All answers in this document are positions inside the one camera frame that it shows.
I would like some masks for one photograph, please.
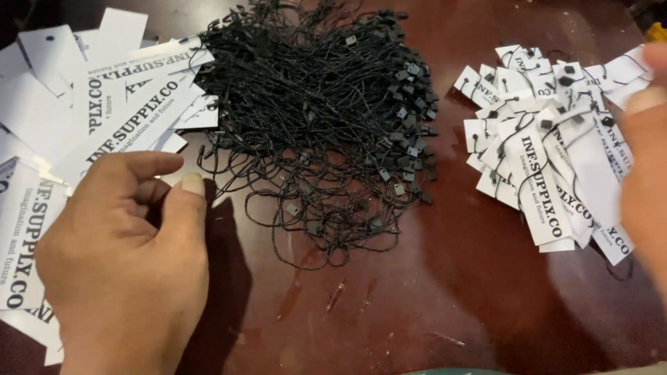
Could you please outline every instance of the wooden table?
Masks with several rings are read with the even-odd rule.
[[[80,30],[97,27],[105,6],[140,11],[150,14],[147,28],[168,40],[203,30],[230,5],[63,0],[61,14]],[[518,213],[475,190],[480,174],[466,165],[462,127],[474,108],[445,97],[466,65],[495,65],[501,42],[559,49],[584,66],[623,54],[642,36],[621,2],[369,0],[365,7],[409,12],[402,23],[406,44],[421,51],[444,97],[435,122],[440,136],[429,139],[439,161],[440,180],[427,187],[435,204],[403,216],[398,248],[354,252],[343,268],[299,272],[276,259],[270,230],[246,217],[247,192],[230,194],[209,217],[209,305],[180,371],[388,374],[471,367],[581,374],[667,359],[667,326],[647,275],[638,266],[630,281],[617,282],[590,248],[539,254]],[[204,139],[186,137],[186,168],[197,170]],[[268,219],[275,201],[253,202],[249,210]],[[279,232],[277,242],[296,263],[317,260],[301,234]],[[628,266],[626,260],[616,271]],[[56,373],[58,367],[42,369],[44,353],[0,326],[0,372]]]

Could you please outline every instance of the stack of tags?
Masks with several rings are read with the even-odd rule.
[[[148,16],[107,9],[98,30],[27,31],[0,51],[0,320],[63,360],[35,271],[37,241],[106,153],[179,152],[178,129],[218,126],[217,97],[193,84],[214,60],[198,37],[143,41]]]
[[[540,252],[596,241],[612,265],[634,245],[620,225],[633,157],[602,97],[622,109],[652,71],[643,45],[605,65],[552,65],[538,48],[497,48],[501,67],[466,67],[454,87],[481,110],[464,121],[477,190],[520,210]]]

